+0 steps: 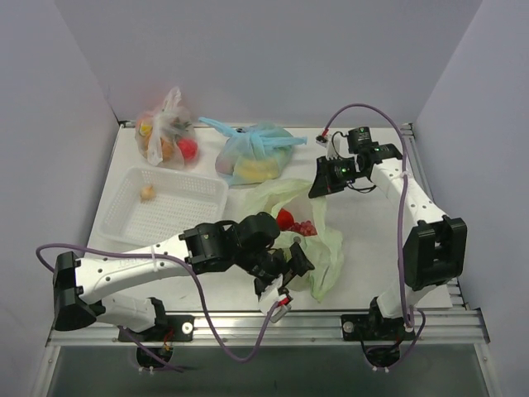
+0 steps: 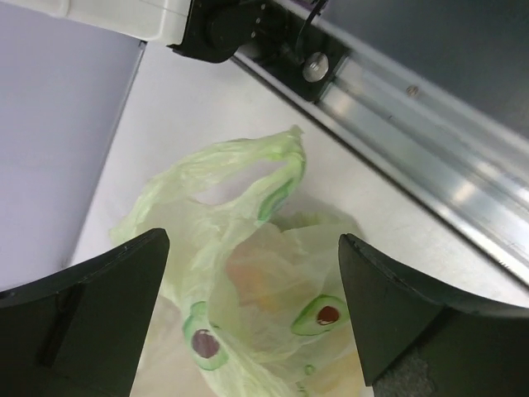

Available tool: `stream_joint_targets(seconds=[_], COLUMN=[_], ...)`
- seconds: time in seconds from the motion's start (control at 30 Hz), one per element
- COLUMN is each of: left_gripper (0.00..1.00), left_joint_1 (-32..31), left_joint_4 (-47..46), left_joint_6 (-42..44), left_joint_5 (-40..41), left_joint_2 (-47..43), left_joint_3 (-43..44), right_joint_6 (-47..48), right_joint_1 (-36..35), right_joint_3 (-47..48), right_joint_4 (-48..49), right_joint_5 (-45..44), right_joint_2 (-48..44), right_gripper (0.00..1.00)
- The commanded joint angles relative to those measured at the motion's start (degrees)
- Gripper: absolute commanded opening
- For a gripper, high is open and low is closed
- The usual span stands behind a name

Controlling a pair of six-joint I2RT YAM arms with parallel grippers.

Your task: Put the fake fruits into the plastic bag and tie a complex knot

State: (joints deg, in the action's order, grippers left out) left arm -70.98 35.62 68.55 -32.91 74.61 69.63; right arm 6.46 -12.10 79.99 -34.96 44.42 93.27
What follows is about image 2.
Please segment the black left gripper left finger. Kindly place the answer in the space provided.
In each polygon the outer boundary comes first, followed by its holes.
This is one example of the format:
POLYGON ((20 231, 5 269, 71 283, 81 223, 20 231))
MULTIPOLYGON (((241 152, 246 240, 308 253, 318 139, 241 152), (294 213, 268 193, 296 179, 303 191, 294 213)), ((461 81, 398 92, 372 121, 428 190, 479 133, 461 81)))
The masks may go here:
POLYGON ((169 238, 154 228, 1 293, 3 396, 128 396, 169 238))

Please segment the light green avocado plastic bag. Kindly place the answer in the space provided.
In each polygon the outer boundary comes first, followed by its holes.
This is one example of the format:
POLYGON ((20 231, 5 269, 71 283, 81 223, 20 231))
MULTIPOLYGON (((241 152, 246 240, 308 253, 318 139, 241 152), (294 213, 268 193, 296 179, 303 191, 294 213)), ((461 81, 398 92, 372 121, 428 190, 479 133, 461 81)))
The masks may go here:
POLYGON ((217 143, 156 175, 111 230, 154 228, 169 254, 134 396, 367 396, 338 263, 355 230, 279 214, 306 167, 302 132, 217 143))

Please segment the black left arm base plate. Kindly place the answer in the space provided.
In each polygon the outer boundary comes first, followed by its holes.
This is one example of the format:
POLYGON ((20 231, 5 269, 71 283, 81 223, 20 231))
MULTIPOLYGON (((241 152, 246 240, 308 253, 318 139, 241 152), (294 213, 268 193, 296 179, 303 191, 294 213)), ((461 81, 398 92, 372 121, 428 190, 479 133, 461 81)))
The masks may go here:
POLYGON ((303 100, 315 103, 335 77, 350 49, 311 26, 302 35, 291 28, 270 58, 261 64, 303 100))

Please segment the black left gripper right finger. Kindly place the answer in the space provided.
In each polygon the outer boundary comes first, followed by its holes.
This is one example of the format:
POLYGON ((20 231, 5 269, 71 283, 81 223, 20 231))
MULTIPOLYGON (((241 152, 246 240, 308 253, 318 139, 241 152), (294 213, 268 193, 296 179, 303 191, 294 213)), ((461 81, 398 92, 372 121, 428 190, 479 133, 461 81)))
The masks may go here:
POLYGON ((351 234, 339 240, 339 265, 375 395, 527 395, 527 309, 448 285, 351 234))

